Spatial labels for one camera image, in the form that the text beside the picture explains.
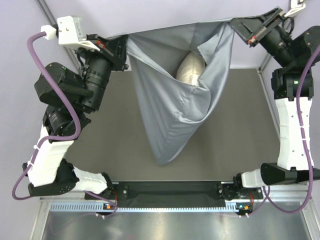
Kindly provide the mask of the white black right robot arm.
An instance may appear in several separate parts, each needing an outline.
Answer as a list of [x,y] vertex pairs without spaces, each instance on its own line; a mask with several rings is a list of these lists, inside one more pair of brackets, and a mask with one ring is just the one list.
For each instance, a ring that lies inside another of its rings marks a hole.
[[252,188],[272,185],[306,183],[320,179],[311,153],[303,141],[310,141],[309,115],[314,96],[311,66],[320,60],[316,52],[320,45],[320,27],[312,26],[292,39],[285,30],[285,22],[294,19],[285,16],[279,7],[258,16],[236,17],[231,27],[250,47],[261,44],[280,64],[272,73],[271,88],[279,115],[280,150],[277,162],[263,163],[260,168],[237,174],[233,192],[245,198]]

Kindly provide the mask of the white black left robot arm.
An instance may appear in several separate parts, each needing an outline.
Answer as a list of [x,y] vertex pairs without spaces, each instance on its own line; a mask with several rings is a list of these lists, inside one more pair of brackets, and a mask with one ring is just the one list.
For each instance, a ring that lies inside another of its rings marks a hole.
[[71,191],[84,191],[87,199],[109,198],[114,192],[108,174],[91,173],[67,162],[65,155],[90,124],[88,114],[99,110],[113,71],[124,71],[128,36],[103,38],[87,36],[92,50],[75,48],[80,62],[73,72],[58,62],[44,66],[34,88],[46,104],[42,119],[37,154],[23,164],[32,197],[58,196]]

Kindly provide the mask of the cream bear print pillow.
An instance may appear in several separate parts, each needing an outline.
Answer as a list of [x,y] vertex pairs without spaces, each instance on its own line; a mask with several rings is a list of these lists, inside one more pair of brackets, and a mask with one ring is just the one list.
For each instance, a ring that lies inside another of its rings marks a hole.
[[190,52],[180,64],[176,79],[188,85],[199,86],[199,77],[205,67],[205,60],[198,54]]

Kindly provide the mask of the grey fabric pillowcase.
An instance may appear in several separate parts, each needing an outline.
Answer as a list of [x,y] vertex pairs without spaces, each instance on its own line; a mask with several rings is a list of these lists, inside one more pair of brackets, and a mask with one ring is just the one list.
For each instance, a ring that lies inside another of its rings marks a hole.
[[[222,20],[128,34],[126,53],[157,164],[174,160],[216,107],[229,75],[234,34]],[[189,53],[205,62],[196,86],[176,78]]]

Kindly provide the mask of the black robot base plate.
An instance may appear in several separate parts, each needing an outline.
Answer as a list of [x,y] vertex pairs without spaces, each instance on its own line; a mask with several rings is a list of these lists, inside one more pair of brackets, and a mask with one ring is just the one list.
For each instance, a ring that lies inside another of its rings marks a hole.
[[233,181],[118,181],[99,195],[107,199],[129,200],[138,194],[161,196],[200,195],[214,200],[261,200],[261,188],[240,188]]

